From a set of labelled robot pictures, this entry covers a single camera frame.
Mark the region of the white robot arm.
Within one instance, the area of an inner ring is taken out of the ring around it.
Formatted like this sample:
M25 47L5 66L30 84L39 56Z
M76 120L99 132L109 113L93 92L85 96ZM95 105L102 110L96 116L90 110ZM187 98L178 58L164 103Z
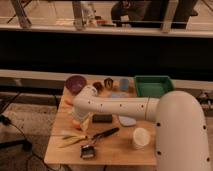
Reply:
M83 122L91 112L153 121L157 171L211 171L204 112L187 92L170 91L161 98L105 98L87 85L73 99L73 117Z

